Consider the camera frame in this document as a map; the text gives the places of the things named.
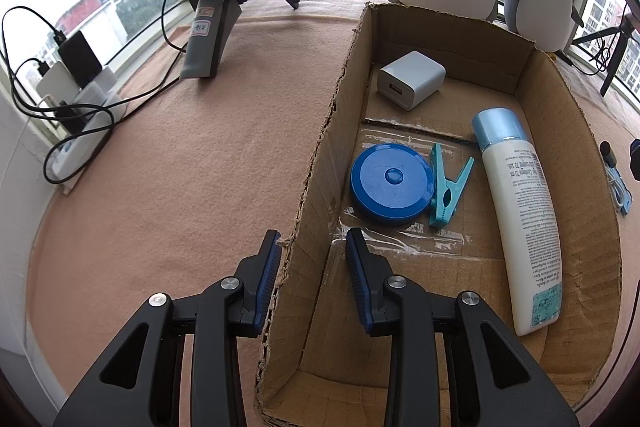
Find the blue round tape measure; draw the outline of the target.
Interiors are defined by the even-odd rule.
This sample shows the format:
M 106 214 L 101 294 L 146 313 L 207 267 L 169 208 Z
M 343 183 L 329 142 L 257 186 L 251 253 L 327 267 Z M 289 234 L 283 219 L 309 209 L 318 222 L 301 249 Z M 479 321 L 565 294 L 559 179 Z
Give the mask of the blue round tape measure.
M 373 145 L 350 168 L 349 188 L 355 207 L 382 225 L 404 225 L 431 204 L 433 169 L 413 148 L 398 143 Z

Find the white lotion bottle blue cap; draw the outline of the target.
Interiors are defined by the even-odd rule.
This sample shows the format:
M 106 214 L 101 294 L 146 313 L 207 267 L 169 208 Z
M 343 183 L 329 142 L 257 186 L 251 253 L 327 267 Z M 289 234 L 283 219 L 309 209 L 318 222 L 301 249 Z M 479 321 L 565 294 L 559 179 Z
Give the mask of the white lotion bottle blue cap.
M 515 332 L 555 322 L 563 300 L 562 255 L 548 183 L 535 147 L 511 109 L 472 119 L 499 225 Z

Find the teal clothespin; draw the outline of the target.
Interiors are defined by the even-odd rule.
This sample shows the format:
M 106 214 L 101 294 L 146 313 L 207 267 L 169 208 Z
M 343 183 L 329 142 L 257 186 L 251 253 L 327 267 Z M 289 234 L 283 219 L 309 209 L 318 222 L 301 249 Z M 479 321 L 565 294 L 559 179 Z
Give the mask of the teal clothespin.
M 466 161 L 455 180 L 446 177 L 442 146 L 439 143 L 435 143 L 432 147 L 430 158 L 435 183 L 430 208 L 430 227 L 442 229 L 454 217 L 458 202 L 474 166 L 474 158 L 470 157 Z

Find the white usb wall charger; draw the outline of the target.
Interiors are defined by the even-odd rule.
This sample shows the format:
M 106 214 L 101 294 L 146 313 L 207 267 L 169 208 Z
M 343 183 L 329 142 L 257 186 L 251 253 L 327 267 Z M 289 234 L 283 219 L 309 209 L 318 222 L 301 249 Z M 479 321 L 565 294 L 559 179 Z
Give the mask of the white usb wall charger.
M 445 78 L 442 64 L 411 51 L 378 71 L 376 89 L 402 109 L 411 110 L 438 91 Z

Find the white power strip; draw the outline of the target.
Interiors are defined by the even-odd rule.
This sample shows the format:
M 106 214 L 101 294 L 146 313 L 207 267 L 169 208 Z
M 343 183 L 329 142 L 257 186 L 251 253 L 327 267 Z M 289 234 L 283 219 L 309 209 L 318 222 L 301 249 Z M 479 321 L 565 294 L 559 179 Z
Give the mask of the white power strip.
M 108 132 L 124 117 L 127 103 L 119 96 L 116 76 L 107 66 L 80 89 L 61 63 L 54 63 L 36 88 L 51 107 L 53 117 L 68 132 L 47 160 L 46 173 L 64 194 L 73 190 L 87 162 L 96 156 Z

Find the black power adapter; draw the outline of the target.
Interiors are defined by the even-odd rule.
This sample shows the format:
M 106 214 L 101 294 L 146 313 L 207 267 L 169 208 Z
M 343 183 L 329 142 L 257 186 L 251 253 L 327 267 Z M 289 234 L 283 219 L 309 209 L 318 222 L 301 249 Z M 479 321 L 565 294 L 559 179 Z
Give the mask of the black power adapter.
M 63 31 L 57 30 L 54 33 L 54 41 L 58 45 L 58 55 L 62 63 L 80 89 L 87 87 L 102 72 L 102 64 L 81 31 L 66 37 Z

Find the peach fleece blanket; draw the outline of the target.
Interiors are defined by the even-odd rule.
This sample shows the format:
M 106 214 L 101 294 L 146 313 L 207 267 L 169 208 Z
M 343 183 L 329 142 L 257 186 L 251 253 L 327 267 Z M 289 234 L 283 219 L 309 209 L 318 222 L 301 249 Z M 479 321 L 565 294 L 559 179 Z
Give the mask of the peach fleece blanket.
M 251 1 L 218 76 L 180 82 L 152 101 L 115 131 L 73 191 L 52 202 L 30 262 L 27 316 L 62 392 L 73 391 L 149 295 L 202 291 L 253 254 L 269 229 L 285 247 L 367 7 L 310 0 L 291 11 Z M 610 141 L 626 165 L 638 124 L 622 124 L 587 79 L 556 64 L 574 82 L 597 144 Z M 583 424 L 614 397 L 639 353 L 639 217 L 615 213 L 620 314 L 612 352 L 575 404 Z M 260 415 L 262 340 L 240 344 L 250 415 Z

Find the brown cardboard box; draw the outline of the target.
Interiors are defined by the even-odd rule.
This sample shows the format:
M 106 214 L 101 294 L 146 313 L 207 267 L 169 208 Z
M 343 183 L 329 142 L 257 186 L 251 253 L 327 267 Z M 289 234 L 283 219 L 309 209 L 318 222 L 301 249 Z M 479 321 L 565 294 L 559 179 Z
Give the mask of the brown cardboard box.
M 442 87 L 405 110 L 376 89 L 378 71 L 418 51 L 446 68 Z M 563 302 L 558 321 L 524 338 L 570 404 L 588 395 L 612 352 L 620 314 L 620 227 L 596 139 L 570 75 L 498 26 L 397 4 L 364 9 L 312 156 L 257 375 L 262 419 L 273 426 L 378 426 L 390 342 L 360 326 L 345 262 L 348 229 L 433 293 L 479 293 L 511 316 L 506 266 L 471 121 L 489 107 L 518 115 L 541 162 L 558 222 Z M 442 146 L 448 176 L 474 166 L 449 225 L 427 217 L 398 228 L 362 219 L 348 174 L 368 146 Z

